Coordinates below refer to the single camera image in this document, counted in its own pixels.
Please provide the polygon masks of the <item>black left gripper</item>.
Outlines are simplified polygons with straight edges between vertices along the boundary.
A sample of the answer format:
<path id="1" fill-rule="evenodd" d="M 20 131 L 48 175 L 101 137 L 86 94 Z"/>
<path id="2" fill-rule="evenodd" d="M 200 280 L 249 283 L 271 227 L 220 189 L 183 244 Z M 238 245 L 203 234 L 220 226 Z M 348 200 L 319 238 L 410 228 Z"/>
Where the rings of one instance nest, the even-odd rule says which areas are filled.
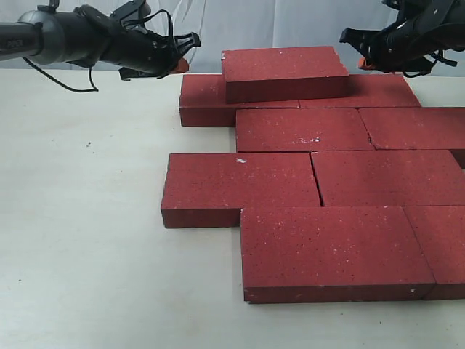
<path id="1" fill-rule="evenodd" d="M 131 31 L 121 43 L 121 80 L 140 78 L 162 79 L 189 71 L 185 55 L 201 46 L 200 36 L 189 33 L 180 36 L 159 36 Z"/>

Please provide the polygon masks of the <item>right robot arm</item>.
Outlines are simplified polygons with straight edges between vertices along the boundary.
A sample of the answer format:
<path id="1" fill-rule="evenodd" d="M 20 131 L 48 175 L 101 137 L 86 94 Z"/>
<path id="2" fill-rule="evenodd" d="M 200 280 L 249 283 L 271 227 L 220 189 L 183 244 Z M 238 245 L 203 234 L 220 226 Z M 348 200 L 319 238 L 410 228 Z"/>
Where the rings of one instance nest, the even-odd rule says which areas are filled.
<path id="1" fill-rule="evenodd" d="M 383 1 L 397 12 L 380 30 L 345 28 L 339 42 L 361 55 L 363 71 L 401 73 L 406 78 L 429 75 L 436 64 L 456 67 L 445 52 L 464 51 L 464 2 Z"/>

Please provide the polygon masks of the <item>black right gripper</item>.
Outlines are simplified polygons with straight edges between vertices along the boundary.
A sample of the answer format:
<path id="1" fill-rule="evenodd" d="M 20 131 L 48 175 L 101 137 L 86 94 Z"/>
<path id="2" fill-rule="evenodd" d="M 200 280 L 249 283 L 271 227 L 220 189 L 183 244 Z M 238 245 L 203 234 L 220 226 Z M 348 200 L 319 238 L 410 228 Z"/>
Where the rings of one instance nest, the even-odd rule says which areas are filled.
<path id="1" fill-rule="evenodd" d="M 438 63 L 450 65 L 444 57 L 447 46 L 432 38 L 444 26 L 450 7 L 398 7 L 397 19 L 386 28 L 361 30 L 345 28 L 339 41 L 350 45 L 362 58 L 363 71 L 427 75 Z"/>

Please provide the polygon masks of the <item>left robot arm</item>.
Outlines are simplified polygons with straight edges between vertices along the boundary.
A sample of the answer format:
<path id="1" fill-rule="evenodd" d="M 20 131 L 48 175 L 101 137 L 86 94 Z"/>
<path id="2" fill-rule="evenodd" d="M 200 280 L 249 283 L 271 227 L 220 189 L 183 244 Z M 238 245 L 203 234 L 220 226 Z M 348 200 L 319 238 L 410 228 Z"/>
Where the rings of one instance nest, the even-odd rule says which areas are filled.
<path id="1" fill-rule="evenodd" d="M 34 65 L 70 63 L 93 68 L 98 62 L 116 65 L 121 80 L 162 79 L 185 73 L 185 55 L 201 46 L 198 34 L 174 35 L 146 28 L 154 14 L 146 1 L 128 1 L 110 15 L 84 4 L 58 11 L 58 1 L 39 5 L 16 23 L 1 24 L 1 60 L 21 57 Z"/>

